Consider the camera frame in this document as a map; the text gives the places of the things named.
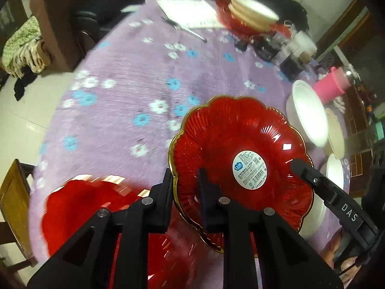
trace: wooden chair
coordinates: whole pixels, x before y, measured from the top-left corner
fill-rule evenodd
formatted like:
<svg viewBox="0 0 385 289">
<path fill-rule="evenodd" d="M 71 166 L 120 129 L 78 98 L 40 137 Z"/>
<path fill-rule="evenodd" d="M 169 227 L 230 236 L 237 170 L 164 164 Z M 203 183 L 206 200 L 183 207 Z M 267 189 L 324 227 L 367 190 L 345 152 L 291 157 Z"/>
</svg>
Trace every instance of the wooden chair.
<svg viewBox="0 0 385 289">
<path fill-rule="evenodd" d="M 0 245 L 15 242 L 26 258 L 25 261 L 8 267 L 15 273 L 27 266 L 35 266 L 28 237 L 28 202 L 30 188 L 26 181 L 32 174 L 33 165 L 15 159 L 0 187 L 0 210 L 5 222 L 0 222 Z"/>
</svg>

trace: stack of plates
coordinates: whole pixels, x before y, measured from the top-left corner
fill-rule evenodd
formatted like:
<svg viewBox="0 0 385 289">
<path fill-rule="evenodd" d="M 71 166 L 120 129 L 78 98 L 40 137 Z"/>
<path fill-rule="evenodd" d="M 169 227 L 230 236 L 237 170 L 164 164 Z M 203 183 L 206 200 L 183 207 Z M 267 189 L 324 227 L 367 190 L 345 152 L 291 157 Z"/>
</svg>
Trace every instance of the stack of plates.
<svg viewBox="0 0 385 289">
<path fill-rule="evenodd" d="M 232 17 L 260 32 L 270 31 L 270 25 L 280 19 L 274 11 L 256 0 L 231 0 L 229 10 Z"/>
</svg>

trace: red bowl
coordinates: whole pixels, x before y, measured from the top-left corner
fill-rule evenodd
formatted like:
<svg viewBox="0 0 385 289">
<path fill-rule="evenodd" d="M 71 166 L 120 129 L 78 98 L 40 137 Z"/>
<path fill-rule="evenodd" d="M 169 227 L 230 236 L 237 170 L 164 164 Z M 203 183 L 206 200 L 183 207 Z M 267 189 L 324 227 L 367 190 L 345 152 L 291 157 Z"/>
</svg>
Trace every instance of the red bowl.
<svg viewBox="0 0 385 289">
<path fill-rule="evenodd" d="M 66 182 L 47 198 L 41 227 L 52 256 L 98 209 L 123 210 L 147 196 L 149 190 L 128 186 L 122 177 L 110 176 L 101 181 L 80 175 Z M 118 238 L 109 288 L 119 249 Z M 205 255 L 199 237 L 173 207 L 166 234 L 150 234 L 148 242 L 148 288 L 186 288 L 195 278 L 199 259 Z"/>
<path fill-rule="evenodd" d="M 245 156 L 239 159 L 243 151 L 254 163 Z M 294 158 L 313 165 L 301 135 L 281 112 L 253 97 L 214 97 L 185 116 L 171 142 L 175 204 L 203 241 L 222 252 L 222 235 L 206 234 L 201 226 L 196 172 L 205 168 L 209 180 L 218 184 L 225 196 L 253 210 L 272 207 L 299 231 L 314 193 L 292 175 L 289 162 Z M 248 175 L 249 182 L 244 180 Z"/>
</svg>

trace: pink cup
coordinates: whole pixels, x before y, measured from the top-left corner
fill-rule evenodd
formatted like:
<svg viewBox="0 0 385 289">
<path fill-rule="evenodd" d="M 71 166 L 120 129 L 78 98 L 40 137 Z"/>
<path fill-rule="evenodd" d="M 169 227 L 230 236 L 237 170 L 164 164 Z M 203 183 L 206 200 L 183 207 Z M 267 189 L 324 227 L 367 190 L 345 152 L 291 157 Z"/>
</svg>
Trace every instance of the pink cup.
<svg viewBox="0 0 385 289">
<path fill-rule="evenodd" d="M 313 86 L 314 91 L 320 97 L 322 104 L 326 104 L 336 97 L 343 95 L 351 86 L 342 67 L 330 69 L 330 73 L 317 81 Z"/>
</svg>

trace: purple tablecloth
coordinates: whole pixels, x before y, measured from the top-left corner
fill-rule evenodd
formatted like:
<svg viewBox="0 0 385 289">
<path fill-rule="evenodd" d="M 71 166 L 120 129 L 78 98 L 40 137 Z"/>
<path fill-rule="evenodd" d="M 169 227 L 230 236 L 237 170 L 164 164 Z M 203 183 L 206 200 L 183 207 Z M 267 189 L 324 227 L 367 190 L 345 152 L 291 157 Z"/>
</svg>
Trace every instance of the purple tablecloth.
<svg viewBox="0 0 385 289">
<path fill-rule="evenodd" d="M 68 179 L 120 175 L 147 188 L 161 182 L 183 116 L 215 95 L 251 95 L 286 113 L 292 83 L 278 66 L 257 58 L 251 46 L 237 51 L 225 29 L 197 30 L 208 40 L 203 43 L 163 22 L 163 15 L 149 0 L 124 19 L 87 55 L 62 97 L 41 147 L 30 200 L 30 240 L 39 261 L 48 258 L 40 228 L 45 200 Z M 298 78 L 316 81 L 310 66 Z M 316 168 L 326 160 L 322 149 L 309 155 Z M 343 166 L 348 190 L 347 160 Z M 338 228 L 327 211 L 310 240 L 313 247 L 322 249 Z M 220 256 L 212 258 L 223 264 Z"/>
</svg>

